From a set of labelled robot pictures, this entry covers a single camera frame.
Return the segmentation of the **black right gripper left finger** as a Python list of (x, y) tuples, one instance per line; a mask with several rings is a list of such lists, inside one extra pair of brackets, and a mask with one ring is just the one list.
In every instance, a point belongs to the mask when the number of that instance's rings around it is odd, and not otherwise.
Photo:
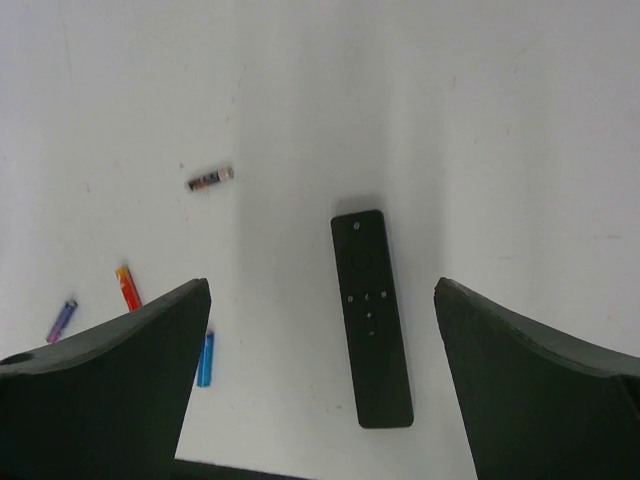
[(4, 479), (167, 479), (211, 307), (193, 279), (1, 362)]

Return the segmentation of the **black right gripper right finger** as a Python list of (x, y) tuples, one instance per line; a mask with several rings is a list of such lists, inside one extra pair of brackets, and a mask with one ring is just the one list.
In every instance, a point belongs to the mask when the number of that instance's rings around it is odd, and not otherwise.
[(434, 304), (478, 478), (638, 478), (638, 358), (451, 279)]

